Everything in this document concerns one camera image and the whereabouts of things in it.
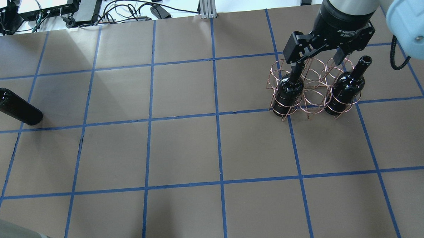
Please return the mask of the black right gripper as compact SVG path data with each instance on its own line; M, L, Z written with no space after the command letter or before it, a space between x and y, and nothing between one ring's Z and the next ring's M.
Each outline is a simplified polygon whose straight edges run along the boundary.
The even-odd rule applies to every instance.
M352 52L365 49L376 31L370 21L373 14L350 15L331 3L322 3L312 31L292 32L284 47L285 62L291 64L291 82L299 81L306 59L322 51L336 50L333 60L338 66Z

